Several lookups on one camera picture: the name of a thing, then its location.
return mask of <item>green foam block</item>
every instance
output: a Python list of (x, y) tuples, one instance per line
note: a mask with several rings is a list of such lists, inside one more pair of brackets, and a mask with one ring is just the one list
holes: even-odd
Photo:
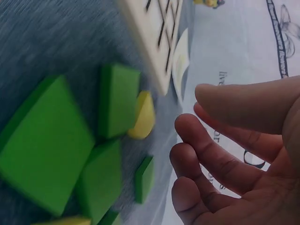
[(120, 142), (96, 147), (80, 175), (77, 195), (83, 213), (96, 225), (122, 190)]
[(154, 185), (153, 157), (146, 157), (135, 172), (135, 200), (143, 204)]
[(117, 212), (109, 210), (99, 223), (100, 225), (121, 225), (121, 218)]
[(102, 67), (98, 124), (100, 136), (111, 138), (134, 127), (139, 80), (140, 72), (128, 67)]
[(93, 145), (63, 77), (46, 78), (0, 134), (0, 173), (60, 216)]

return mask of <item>yellow figure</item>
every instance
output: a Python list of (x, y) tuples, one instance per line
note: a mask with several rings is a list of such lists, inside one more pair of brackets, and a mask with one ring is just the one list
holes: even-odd
[(150, 134), (155, 124), (154, 105), (149, 91), (141, 91), (139, 94), (135, 113), (135, 127), (128, 130), (128, 135), (134, 139), (144, 139)]
[(33, 224), (33, 225), (90, 225), (90, 219), (81, 217), (65, 218), (48, 223)]
[(219, 6), (225, 4), (224, 0), (194, 0), (195, 4), (203, 4), (208, 7), (218, 8)]

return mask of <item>wooden puzzle board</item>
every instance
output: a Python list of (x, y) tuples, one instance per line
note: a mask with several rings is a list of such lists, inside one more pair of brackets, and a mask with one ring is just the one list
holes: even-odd
[(119, 0), (159, 92), (167, 94), (183, 0)]

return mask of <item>gray carpet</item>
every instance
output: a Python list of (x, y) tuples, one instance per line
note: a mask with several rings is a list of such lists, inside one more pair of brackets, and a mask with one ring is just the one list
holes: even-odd
[[(194, 7), (184, 1), (180, 33), (193, 34)], [(122, 63), (142, 71), (140, 89), (151, 90), (157, 124), (144, 141), (122, 138), (123, 190), (113, 208), (124, 224), (158, 225), (171, 174), (169, 151), (176, 143), (173, 123), (181, 109), (173, 85), (160, 97), (125, 22), (112, 0), (0, 1), (0, 131), (18, 106), (46, 76), (64, 74), (93, 131), (97, 126), (98, 70)], [(155, 186), (144, 205), (134, 203), (133, 175), (147, 154), (155, 156)], [(80, 214), (74, 196), (64, 217)], [(54, 219), (0, 180), (0, 224), (30, 225)]]

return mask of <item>butterfly illustration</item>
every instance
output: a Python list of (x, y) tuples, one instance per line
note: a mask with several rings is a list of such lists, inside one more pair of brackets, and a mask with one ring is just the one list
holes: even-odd
[(296, 51), (292, 37), (300, 40), (300, 26), (291, 22), (289, 11), (284, 4), (281, 6), (280, 28), (285, 42), (286, 57), (290, 58)]

